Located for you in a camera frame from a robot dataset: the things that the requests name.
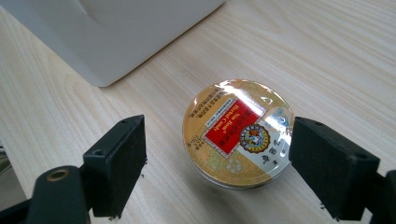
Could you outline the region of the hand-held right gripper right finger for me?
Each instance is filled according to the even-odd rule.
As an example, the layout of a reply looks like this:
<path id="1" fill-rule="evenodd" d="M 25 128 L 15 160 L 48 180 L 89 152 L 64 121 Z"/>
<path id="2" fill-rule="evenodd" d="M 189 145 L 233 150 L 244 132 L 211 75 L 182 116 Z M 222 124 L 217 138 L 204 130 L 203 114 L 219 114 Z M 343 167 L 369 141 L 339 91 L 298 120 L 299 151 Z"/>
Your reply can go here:
<path id="1" fill-rule="evenodd" d="M 380 159 L 323 123 L 294 121 L 289 159 L 333 218 L 359 220 Z"/>

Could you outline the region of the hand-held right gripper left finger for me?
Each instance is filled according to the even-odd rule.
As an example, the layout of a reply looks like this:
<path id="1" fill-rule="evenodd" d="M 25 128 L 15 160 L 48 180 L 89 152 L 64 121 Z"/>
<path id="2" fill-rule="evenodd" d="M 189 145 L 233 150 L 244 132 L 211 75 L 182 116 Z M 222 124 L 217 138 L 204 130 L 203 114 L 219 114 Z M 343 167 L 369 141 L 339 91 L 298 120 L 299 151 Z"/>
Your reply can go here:
<path id="1" fill-rule="evenodd" d="M 83 154 L 82 177 L 96 217 L 121 217 L 147 162 L 145 117 L 115 124 Z"/>

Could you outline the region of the round gold candy tin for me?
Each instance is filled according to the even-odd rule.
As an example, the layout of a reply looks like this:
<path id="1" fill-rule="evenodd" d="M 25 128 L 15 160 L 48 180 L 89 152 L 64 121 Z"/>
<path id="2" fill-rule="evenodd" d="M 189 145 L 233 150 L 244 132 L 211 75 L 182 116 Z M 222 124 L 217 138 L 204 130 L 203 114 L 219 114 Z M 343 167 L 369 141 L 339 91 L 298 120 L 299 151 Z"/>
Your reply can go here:
<path id="1" fill-rule="evenodd" d="M 229 189 L 254 189 L 290 164 L 294 120 L 290 106 L 272 89 L 231 79 L 195 96 L 182 135 L 189 158 L 204 177 Z"/>

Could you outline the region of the light grey plastic box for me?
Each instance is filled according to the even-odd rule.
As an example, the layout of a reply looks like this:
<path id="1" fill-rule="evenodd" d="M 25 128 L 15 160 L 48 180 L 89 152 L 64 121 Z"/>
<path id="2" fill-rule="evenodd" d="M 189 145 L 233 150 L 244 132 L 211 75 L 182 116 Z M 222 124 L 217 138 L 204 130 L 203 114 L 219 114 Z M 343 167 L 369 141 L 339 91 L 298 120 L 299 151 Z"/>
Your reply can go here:
<path id="1" fill-rule="evenodd" d="M 225 0 L 0 0 L 95 87 L 107 87 Z"/>

